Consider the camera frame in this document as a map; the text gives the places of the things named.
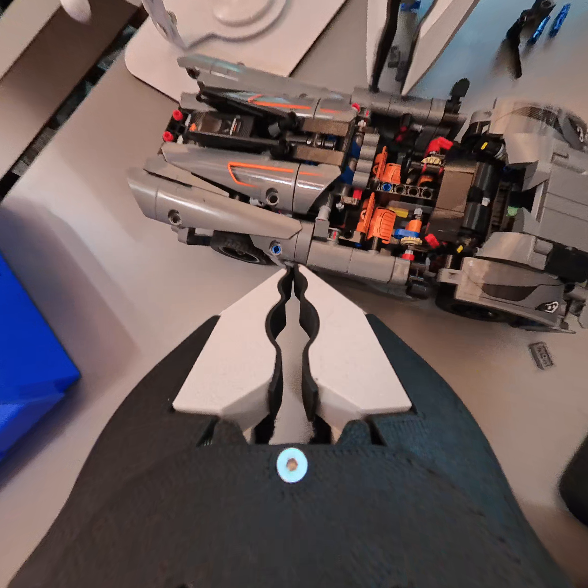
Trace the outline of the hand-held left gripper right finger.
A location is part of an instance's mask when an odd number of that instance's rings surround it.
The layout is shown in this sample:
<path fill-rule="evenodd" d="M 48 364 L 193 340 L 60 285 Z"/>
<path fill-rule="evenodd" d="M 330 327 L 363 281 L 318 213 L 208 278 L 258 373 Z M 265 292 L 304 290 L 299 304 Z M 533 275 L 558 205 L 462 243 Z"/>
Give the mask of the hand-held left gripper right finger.
<path fill-rule="evenodd" d="M 294 266 L 293 287 L 309 339 L 301 376 L 309 443 L 331 443 L 350 422 L 409 414 L 413 404 L 367 314 L 305 267 Z"/>

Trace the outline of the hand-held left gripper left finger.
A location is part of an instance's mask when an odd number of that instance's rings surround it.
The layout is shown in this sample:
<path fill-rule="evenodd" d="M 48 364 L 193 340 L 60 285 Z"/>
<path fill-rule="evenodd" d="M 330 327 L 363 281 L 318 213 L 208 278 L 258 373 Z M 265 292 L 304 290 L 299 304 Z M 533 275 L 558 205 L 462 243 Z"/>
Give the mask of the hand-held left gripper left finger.
<path fill-rule="evenodd" d="M 217 319 L 172 406 L 176 412 L 231 421 L 268 444 L 283 397 L 277 337 L 293 275 L 281 269 L 226 308 Z"/>

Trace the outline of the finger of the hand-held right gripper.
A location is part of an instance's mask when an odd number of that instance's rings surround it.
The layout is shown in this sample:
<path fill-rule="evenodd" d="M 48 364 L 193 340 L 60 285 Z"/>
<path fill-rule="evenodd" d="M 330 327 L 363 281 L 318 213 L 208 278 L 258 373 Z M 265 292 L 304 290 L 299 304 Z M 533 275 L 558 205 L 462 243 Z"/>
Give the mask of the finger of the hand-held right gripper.
<path fill-rule="evenodd" d="M 368 1 L 366 26 L 366 71 L 370 91 L 379 81 L 398 27 L 401 1 Z"/>
<path fill-rule="evenodd" d="M 408 95 L 428 73 L 479 1 L 434 1 L 417 27 L 401 88 Z"/>

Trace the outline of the black lego axle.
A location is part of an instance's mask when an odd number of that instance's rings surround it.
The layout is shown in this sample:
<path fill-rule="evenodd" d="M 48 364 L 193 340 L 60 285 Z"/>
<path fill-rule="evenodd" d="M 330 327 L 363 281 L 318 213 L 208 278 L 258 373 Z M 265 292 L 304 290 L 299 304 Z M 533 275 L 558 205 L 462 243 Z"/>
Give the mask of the black lego axle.
<path fill-rule="evenodd" d="M 513 76 L 519 79 L 522 76 L 522 64 L 520 60 L 520 35 L 525 28 L 529 10 L 524 10 L 519 15 L 515 23 L 508 29 L 506 33 L 506 40 L 511 51 L 513 61 Z"/>

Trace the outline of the grey lego tile with markings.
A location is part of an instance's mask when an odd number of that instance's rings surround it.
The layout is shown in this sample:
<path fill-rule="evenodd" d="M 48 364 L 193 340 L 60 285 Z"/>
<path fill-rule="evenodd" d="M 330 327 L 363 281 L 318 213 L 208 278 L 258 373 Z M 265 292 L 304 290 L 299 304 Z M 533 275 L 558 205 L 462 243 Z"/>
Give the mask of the grey lego tile with markings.
<path fill-rule="evenodd" d="M 555 361 L 545 342 L 533 342 L 528 346 L 531 357 L 541 371 L 555 367 Z"/>

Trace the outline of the blue plastic bin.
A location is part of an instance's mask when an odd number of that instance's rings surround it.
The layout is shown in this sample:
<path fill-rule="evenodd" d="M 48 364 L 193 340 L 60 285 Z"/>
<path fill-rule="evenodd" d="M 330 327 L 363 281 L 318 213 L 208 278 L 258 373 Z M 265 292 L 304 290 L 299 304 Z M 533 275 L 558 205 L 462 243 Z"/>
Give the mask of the blue plastic bin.
<path fill-rule="evenodd" d="M 1 257 L 1 461 L 65 398 L 80 372 Z"/>

